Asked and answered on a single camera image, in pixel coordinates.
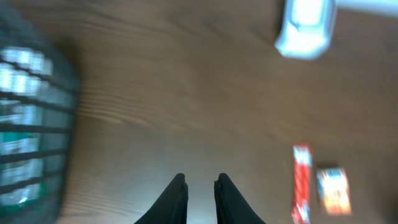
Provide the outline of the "red stick sachet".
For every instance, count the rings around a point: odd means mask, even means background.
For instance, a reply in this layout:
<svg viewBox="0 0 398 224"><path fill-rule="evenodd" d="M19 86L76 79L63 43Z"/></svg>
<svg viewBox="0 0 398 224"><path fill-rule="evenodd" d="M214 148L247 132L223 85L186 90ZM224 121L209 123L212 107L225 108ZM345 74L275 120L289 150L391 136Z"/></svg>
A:
<svg viewBox="0 0 398 224"><path fill-rule="evenodd" d="M292 218L295 224L310 224L310 187L312 173L312 150L308 144L293 146L294 197Z"/></svg>

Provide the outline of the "orange tissue pack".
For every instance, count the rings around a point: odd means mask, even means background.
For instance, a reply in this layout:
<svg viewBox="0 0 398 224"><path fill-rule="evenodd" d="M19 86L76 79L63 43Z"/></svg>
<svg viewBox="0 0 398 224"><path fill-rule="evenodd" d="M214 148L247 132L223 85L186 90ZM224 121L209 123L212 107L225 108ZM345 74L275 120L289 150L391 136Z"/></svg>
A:
<svg viewBox="0 0 398 224"><path fill-rule="evenodd" d="M351 215L349 183L344 169L330 167L316 173L318 198L328 215Z"/></svg>

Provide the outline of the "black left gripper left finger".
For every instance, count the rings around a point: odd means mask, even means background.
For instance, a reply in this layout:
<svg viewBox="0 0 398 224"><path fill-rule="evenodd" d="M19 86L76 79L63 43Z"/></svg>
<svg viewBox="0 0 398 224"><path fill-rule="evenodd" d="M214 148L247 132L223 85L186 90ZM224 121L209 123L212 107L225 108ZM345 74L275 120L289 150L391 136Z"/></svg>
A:
<svg viewBox="0 0 398 224"><path fill-rule="evenodd" d="M186 224L187 205L188 185L185 175L178 173L151 208L134 224Z"/></svg>

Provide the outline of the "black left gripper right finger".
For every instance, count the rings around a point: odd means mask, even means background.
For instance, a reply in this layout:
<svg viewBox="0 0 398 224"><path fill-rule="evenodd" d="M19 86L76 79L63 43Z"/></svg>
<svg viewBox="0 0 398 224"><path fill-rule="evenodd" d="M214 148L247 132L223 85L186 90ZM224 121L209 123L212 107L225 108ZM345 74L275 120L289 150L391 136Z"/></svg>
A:
<svg viewBox="0 0 398 224"><path fill-rule="evenodd" d="M266 224L225 173L214 185L217 224Z"/></svg>

